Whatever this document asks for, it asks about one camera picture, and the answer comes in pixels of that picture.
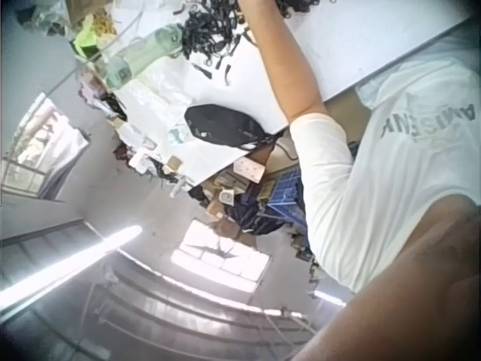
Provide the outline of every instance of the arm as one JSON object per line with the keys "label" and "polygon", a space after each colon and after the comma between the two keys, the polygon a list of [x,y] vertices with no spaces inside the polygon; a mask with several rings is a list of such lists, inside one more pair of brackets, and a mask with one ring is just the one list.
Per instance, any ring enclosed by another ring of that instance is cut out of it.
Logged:
{"label": "arm", "polygon": [[464,360],[454,353],[479,329],[480,222],[476,213],[454,216],[402,253],[294,360]]}
{"label": "arm", "polygon": [[312,69],[274,0],[239,0],[256,39],[272,90],[289,124],[301,115],[327,114]]}

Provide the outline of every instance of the plastic bag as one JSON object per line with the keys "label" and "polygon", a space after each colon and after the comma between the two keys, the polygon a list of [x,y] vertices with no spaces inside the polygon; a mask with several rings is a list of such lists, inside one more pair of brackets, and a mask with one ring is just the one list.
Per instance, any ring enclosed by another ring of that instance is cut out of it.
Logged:
{"label": "plastic bag", "polygon": [[46,36],[65,36],[69,26],[64,2],[57,2],[53,6],[32,6],[17,11],[16,15],[25,30],[40,32]]}

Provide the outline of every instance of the ceiling light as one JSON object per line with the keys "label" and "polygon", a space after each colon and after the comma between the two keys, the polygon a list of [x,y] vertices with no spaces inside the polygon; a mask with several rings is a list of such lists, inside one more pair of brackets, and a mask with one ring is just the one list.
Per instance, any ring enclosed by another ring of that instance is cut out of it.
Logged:
{"label": "ceiling light", "polygon": [[338,305],[340,307],[346,307],[346,303],[342,299],[339,299],[337,297],[328,295],[327,293],[316,290],[316,291],[314,291],[314,295],[316,297],[319,297],[320,299],[324,299],[325,301],[328,301],[328,302],[330,302],[334,305]]}
{"label": "ceiling light", "polygon": [[126,228],[91,248],[82,250],[17,282],[0,293],[0,311],[15,305],[79,268],[85,269],[89,267],[108,252],[122,247],[128,241],[140,235],[141,232],[142,228],[140,226]]}

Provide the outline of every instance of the cable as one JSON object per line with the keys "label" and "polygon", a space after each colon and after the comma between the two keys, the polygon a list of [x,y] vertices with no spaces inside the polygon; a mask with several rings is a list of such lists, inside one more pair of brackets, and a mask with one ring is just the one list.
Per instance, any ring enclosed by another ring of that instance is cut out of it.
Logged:
{"label": "cable", "polygon": [[284,154],[286,155],[287,158],[289,158],[289,160],[293,161],[293,162],[297,162],[299,160],[299,157],[295,157],[293,158],[292,156],[290,156],[289,152],[287,151],[287,149],[285,147],[283,147],[282,145],[280,145],[279,143],[274,143],[274,146],[276,147],[279,147],[283,152]]}

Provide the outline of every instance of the person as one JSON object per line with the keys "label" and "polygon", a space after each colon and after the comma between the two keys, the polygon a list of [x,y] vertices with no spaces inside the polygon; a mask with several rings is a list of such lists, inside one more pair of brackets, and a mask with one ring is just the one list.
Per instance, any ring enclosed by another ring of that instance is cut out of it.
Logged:
{"label": "person", "polygon": [[462,59],[471,52],[433,45],[363,84],[372,114],[353,164],[276,2],[239,5],[298,152],[311,249],[356,293],[295,359],[454,356],[479,325],[479,75]]}

